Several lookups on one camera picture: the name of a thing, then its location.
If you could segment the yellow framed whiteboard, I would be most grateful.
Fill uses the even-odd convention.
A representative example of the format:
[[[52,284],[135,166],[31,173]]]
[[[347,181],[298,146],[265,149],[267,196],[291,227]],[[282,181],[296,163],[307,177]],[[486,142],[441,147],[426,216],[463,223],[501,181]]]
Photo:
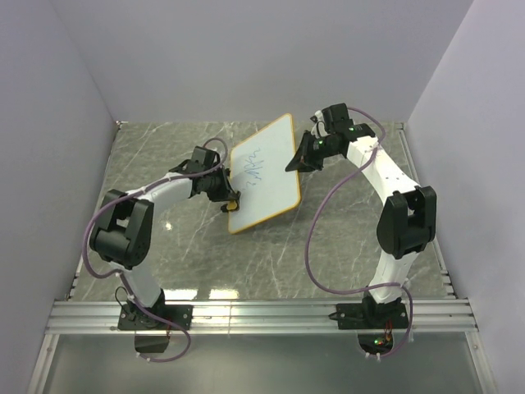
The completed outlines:
[[[240,233],[299,206],[299,174],[285,169],[294,154],[294,123],[289,113],[231,150],[231,185],[240,192],[240,201],[239,209],[228,214],[229,233]]]

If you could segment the yellow black eraser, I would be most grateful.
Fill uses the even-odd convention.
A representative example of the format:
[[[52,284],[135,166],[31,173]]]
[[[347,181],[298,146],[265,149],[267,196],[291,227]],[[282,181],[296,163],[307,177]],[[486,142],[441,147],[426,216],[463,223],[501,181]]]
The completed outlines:
[[[229,201],[227,204],[226,204],[226,211],[227,212],[235,212],[235,211],[238,211],[240,208],[240,204],[237,200],[232,200],[232,201]]]

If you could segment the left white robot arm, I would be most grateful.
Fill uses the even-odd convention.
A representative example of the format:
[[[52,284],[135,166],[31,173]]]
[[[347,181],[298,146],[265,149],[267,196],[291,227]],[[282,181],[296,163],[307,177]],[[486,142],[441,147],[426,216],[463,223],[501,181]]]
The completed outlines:
[[[220,203],[225,213],[238,210],[241,193],[233,188],[229,175],[219,154],[205,150],[146,186],[112,189],[105,194],[85,230],[82,259],[93,277],[104,279],[111,274],[121,280],[126,303],[121,306],[120,328],[189,327],[192,307],[168,305],[164,290],[146,265],[153,224],[175,203],[199,194]],[[110,264],[109,273],[94,270],[88,258],[90,250]]]

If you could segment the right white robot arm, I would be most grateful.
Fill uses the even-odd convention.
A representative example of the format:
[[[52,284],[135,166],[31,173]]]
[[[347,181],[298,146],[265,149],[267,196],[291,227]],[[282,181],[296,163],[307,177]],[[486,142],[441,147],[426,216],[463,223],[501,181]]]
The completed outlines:
[[[348,121],[343,126],[329,126],[324,136],[305,131],[285,169],[320,171],[325,158],[337,154],[357,167],[382,203],[376,230],[381,247],[377,269],[358,311],[347,313],[343,320],[363,328],[385,328],[399,321],[405,328],[409,314],[401,302],[402,286],[417,256],[435,238],[436,192],[407,176],[366,123]]]

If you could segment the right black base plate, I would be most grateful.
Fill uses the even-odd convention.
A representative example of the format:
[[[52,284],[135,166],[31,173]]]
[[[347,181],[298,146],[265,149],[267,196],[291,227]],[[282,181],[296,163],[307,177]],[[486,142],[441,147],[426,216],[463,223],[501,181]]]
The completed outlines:
[[[391,302],[389,304],[365,303],[337,304],[336,311],[328,318],[337,322],[340,330],[381,330],[391,323],[393,329],[407,328],[409,314],[403,303]]]

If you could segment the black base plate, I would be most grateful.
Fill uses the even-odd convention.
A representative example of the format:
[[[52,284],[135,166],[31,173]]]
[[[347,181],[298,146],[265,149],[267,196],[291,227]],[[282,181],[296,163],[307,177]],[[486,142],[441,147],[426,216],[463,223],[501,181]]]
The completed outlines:
[[[193,316],[192,305],[158,305],[146,308],[163,321],[169,321],[189,330]],[[127,303],[121,307],[117,329],[121,331],[173,330],[173,327],[145,314],[137,305]]]
[[[403,303],[391,302],[389,304],[365,303],[337,304],[336,311],[328,318],[337,322],[340,330],[381,330],[391,323],[393,329],[407,328],[409,314]]]

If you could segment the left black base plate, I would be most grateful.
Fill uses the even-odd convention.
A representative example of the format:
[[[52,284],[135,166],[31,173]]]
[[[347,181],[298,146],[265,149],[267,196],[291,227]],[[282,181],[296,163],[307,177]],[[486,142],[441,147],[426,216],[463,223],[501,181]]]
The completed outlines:
[[[163,321],[169,321],[189,330],[193,316],[192,305],[158,305],[146,308]],[[121,331],[173,330],[173,327],[145,314],[137,305],[127,303],[121,307],[117,329]]]

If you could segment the aluminium front rail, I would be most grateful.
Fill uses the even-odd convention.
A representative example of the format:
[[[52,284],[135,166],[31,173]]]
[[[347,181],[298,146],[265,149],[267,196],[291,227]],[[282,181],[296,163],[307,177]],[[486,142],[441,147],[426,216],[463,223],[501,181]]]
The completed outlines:
[[[189,333],[207,334],[332,334],[343,333],[349,314],[337,306],[342,300],[190,301]],[[121,307],[114,301],[56,302],[46,334],[162,335],[157,330],[118,327]],[[415,332],[475,332],[477,322],[467,300],[434,299],[413,302]]]

